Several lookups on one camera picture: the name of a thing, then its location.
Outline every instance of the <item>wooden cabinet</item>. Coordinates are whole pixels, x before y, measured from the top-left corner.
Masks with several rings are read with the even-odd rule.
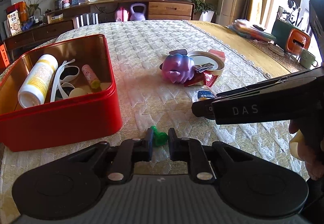
[[[7,50],[12,50],[20,48],[29,43],[33,43],[34,41],[33,32],[27,31],[7,38],[6,40],[4,40],[4,44]]]
[[[191,20],[193,15],[192,3],[149,2],[147,19]]]
[[[192,4],[182,3],[148,3],[149,15],[191,16]]]
[[[175,16],[175,15],[148,15],[149,20],[191,20],[190,16]]]
[[[100,0],[92,3],[71,5],[69,8],[53,11],[49,16],[58,16],[63,13],[64,19],[48,25],[34,27],[30,30],[9,37],[4,40],[7,51],[33,47],[58,37],[75,28],[74,21],[77,16],[93,13],[95,6],[106,4],[129,7],[132,3],[144,3],[147,6],[147,19],[152,20],[192,20],[194,4],[185,0]]]
[[[5,39],[5,48],[9,51],[25,46],[41,45],[72,29],[74,29],[73,20],[59,21],[41,27],[35,27]]]
[[[74,29],[73,21],[62,21],[45,25],[43,28],[35,29],[33,35],[35,41],[58,37],[67,31]]]

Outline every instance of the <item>chair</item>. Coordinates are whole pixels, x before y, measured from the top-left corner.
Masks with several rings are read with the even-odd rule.
[[[89,26],[89,25],[98,25],[99,24],[98,14],[92,13],[91,17],[92,17],[93,24],[90,24],[89,14],[84,14],[84,15],[77,16],[76,17],[77,28],[83,27],[83,26]]]

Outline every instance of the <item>purple kettlebell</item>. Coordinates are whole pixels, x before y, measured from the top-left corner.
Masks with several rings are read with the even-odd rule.
[[[135,6],[142,6],[144,8],[143,12],[142,13],[134,12],[133,7],[135,7]],[[135,4],[132,4],[130,8],[131,8],[131,13],[132,13],[130,21],[145,20],[144,14],[146,11],[146,5],[144,5],[142,3],[135,3]]]

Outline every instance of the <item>white textured tablecloth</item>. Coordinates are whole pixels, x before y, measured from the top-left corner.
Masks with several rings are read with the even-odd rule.
[[[143,137],[156,125],[167,132],[174,127],[178,136],[191,137],[204,145],[223,141],[279,164],[308,178],[304,163],[290,155],[288,122],[217,125],[197,118],[191,112],[192,95],[199,87],[185,88],[164,81],[159,65],[169,51],[188,52],[216,49],[224,51],[226,66],[212,90],[215,93],[236,89],[266,79],[266,74],[215,37],[186,21],[148,20],[85,26],[62,34],[58,41],[93,34],[104,34],[117,83],[122,129],[110,137],[68,146],[13,153],[7,148],[0,174],[0,217],[2,224],[19,215],[11,197],[15,179],[34,167],[76,152],[98,141],[114,146],[122,140]],[[171,162],[168,147],[155,148],[150,163],[137,163],[136,173],[174,174],[186,172],[186,164]]]

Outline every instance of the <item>mug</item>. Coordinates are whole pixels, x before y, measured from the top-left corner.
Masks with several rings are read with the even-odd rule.
[[[316,57],[308,50],[303,49],[300,54],[299,63],[306,69],[310,69],[311,66],[317,68],[319,63],[315,60]]]

